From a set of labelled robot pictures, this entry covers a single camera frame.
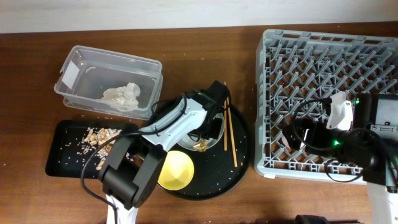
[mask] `brown wooden surface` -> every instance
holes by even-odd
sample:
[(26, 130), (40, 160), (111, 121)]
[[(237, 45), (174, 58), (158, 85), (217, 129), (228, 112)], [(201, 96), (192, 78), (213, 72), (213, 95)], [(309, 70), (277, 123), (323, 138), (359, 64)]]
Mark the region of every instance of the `brown wooden surface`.
[[(206, 88), (214, 79), (226, 81), (233, 103), (254, 134), (256, 47), (266, 29), (398, 37), (397, 27), (398, 23), (387, 22), (0, 34), (0, 222), (103, 223), (106, 219), (106, 205), (86, 194), (78, 179), (49, 177), (44, 172), (60, 120), (105, 117), (67, 108), (53, 90), (74, 45), (161, 61), (162, 99)], [(100, 193), (99, 181), (87, 182)], [(137, 222), (267, 223), (298, 214), (372, 222), (365, 186), (270, 180), (252, 167), (233, 190), (213, 200), (182, 200), (157, 187), (139, 209)]]

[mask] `yellow bowl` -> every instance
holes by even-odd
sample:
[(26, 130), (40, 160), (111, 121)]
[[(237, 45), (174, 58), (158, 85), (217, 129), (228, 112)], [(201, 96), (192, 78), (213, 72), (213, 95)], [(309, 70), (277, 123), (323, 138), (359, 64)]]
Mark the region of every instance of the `yellow bowl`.
[(157, 182), (167, 190), (180, 190), (186, 187), (193, 177), (193, 162), (180, 151), (167, 153)]

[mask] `black plate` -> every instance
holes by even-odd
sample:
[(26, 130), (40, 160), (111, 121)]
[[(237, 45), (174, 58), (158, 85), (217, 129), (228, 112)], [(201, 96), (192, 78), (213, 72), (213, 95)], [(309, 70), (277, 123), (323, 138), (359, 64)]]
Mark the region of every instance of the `black plate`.
[(225, 194), (244, 177), (252, 154), (251, 135), (242, 114), (233, 105), (231, 113), (238, 167), (234, 167), (228, 126), (227, 151), (224, 151), (224, 136), (206, 152), (191, 151), (178, 144), (171, 149), (186, 153), (192, 159), (195, 170), (192, 181), (186, 187), (175, 191), (164, 189), (166, 192), (189, 200), (206, 200)]
[[(129, 128), (137, 130), (135, 124), (117, 122), (117, 121), (70, 121), (63, 120), (57, 124), (54, 138), (51, 145), (47, 165), (45, 166), (45, 173), (54, 177), (78, 177), (80, 178), (83, 164), (91, 156), (93, 151), (86, 154), (79, 155), (77, 152), (83, 152), (81, 142), (84, 134), (87, 133), (88, 128), (111, 128), (124, 129)], [(89, 179), (96, 179), (98, 171), (95, 169), (100, 162), (99, 157), (94, 157), (87, 167), (85, 177)]]

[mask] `white wall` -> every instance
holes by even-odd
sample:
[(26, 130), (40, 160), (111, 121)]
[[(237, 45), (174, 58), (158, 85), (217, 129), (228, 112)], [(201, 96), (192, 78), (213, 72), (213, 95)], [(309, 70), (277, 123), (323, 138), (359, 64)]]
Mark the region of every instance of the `white wall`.
[(0, 32), (398, 21), (397, 0), (0, 0)]

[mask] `green led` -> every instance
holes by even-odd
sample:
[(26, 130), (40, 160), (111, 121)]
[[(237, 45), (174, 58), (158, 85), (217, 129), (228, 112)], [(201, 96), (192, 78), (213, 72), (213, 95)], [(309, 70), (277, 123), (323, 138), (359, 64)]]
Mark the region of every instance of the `green led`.
[(334, 140), (334, 141), (333, 141), (333, 146), (337, 146), (337, 145), (340, 145), (340, 142), (337, 141), (337, 140)]

